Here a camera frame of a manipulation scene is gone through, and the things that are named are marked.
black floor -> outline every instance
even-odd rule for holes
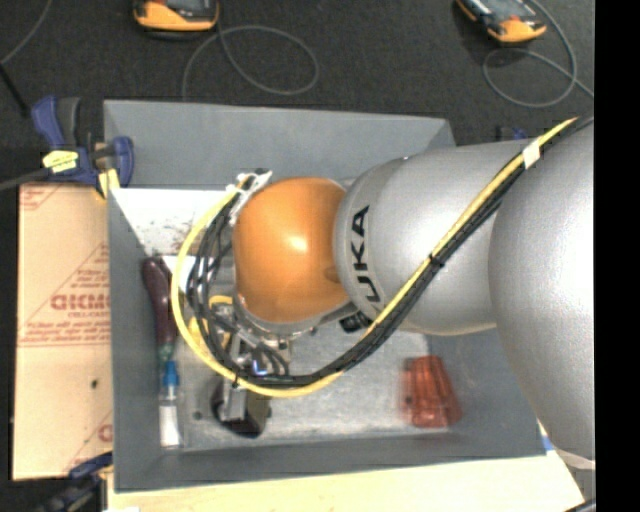
[[[317,82],[301,94],[266,92],[244,80],[214,40],[193,61],[183,97],[186,65],[205,38],[151,39],[133,21],[130,4],[0,0],[0,62],[24,101],[32,104],[48,94],[80,96],[81,137],[88,132],[101,137],[104,98],[149,98],[440,117],[450,122],[458,145],[494,141],[498,126],[535,136],[558,121],[594,110],[593,98],[582,87],[594,87],[595,0],[545,0],[543,8],[561,27],[570,50],[553,27],[528,45],[569,72],[573,54],[579,83],[567,94],[571,81],[548,63],[513,50],[491,54],[496,44],[461,15],[453,0],[226,0],[222,28],[263,25],[301,39],[317,60]],[[47,6],[33,37],[11,56]],[[313,79],[309,56],[273,33],[230,31],[227,42],[236,61],[267,87],[299,89]],[[548,105],[527,107],[498,94],[483,73],[487,57],[489,76],[504,95]],[[34,154],[42,144],[0,82],[0,178],[37,166]],[[8,482],[15,191],[0,193],[0,219],[0,511],[20,511],[65,482]],[[92,502],[83,510],[95,508]]]

blue cap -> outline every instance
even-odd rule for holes
[[[175,361],[167,361],[164,364],[164,375],[162,376],[162,385],[164,387],[180,385],[180,376],[178,375]]]

small bottle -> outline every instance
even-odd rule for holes
[[[176,449],[182,446],[182,435],[178,420],[178,389],[180,376],[176,362],[171,360],[164,364],[162,390],[160,392],[160,445],[165,449]]]

cardboard sheet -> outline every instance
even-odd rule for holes
[[[20,189],[14,479],[111,449],[106,209],[90,187]]]

red screwdriver handle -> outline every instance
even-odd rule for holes
[[[178,329],[171,310],[171,271],[162,258],[151,257],[142,263],[142,278],[153,306],[158,346],[175,343]]]

